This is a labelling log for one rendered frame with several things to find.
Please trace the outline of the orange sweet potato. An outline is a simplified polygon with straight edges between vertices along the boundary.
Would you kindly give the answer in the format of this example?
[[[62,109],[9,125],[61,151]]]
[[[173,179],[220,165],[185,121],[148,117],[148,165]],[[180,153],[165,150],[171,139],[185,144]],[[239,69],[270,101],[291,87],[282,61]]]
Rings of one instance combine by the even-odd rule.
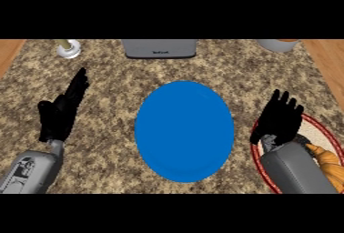
[[[322,173],[335,187],[337,192],[344,193],[344,166],[340,165],[337,155],[313,144],[307,144],[307,148],[313,152]]]

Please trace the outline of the white round holder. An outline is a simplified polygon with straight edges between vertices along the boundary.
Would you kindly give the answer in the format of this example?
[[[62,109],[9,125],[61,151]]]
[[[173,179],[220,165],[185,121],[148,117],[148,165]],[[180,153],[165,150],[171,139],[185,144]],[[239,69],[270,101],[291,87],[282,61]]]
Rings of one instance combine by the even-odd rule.
[[[56,48],[56,54],[71,59],[77,57],[81,53],[81,44],[75,39],[58,39],[58,48]]]

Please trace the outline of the grey round container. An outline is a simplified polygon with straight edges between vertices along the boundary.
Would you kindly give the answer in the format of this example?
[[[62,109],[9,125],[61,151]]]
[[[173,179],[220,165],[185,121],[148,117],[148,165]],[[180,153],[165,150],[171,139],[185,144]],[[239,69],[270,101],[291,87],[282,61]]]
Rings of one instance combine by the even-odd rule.
[[[257,43],[260,44],[260,46],[264,49],[267,49],[273,52],[285,53],[285,52],[289,52],[292,50],[298,41],[297,40],[282,41],[278,39],[258,39]]]

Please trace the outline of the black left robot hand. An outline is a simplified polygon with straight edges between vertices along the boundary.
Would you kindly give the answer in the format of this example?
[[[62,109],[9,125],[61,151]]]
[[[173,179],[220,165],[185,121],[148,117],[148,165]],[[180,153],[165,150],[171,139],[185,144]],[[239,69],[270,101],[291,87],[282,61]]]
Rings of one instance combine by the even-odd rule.
[[[66,141],[87,87],[86,69],[81,68],[69,82],[66,92],[52,102],[47,100],[38,102],[41,124],[38,140],[41,142]]]

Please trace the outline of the blue oval plate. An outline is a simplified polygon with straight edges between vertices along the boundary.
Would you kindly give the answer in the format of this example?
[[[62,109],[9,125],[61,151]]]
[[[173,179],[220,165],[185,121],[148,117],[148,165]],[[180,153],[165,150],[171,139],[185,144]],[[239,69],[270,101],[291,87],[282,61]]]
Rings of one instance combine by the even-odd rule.
[[[195,81],[173,81],[142,101],[134,121],[142,160],[170,181],[213,176],[232,153],[232,111],[219,93]]]

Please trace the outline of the red-rimmed beige placemat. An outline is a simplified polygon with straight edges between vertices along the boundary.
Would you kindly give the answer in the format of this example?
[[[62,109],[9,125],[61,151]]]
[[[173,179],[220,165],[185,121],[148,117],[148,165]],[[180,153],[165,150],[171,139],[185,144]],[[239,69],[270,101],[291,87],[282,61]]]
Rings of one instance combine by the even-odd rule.
[[[307,114],[303,114],[303,123],[298,130],[298,134],[303,135],[316,146],[322,147],[325,150],[331,151],[337,155],[338,164],[344,166],[344,149],[341,148],[341,143],[338,142],[334,134],[326,129],[326,127]],[[261,145],[250,145],[250,151],[255,167],[261,175],[261,179],[267,187],[272,189],[272,192],[281,194],[281,190],[261,166]]]

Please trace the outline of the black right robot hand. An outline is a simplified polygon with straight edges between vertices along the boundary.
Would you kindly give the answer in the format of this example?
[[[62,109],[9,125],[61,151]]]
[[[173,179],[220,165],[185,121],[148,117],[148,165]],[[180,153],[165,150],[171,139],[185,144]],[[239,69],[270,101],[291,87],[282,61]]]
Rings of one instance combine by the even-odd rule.
[[[273,135],[275,145],[292,141],[303,122],[304,107],[289,97],[289,92],[279,94],[276,89],[272,98],[264,106],[258,125],[251,133],[250,142],[257,145],[266,135]]]

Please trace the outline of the grey appliance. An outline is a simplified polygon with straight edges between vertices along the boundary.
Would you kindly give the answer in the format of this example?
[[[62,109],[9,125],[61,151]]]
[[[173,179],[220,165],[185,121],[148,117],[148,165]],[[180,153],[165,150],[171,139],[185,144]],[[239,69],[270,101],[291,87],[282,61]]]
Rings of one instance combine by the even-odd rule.
[[[196,55],[196,39],[123,39],[130,58],[186,58]]]

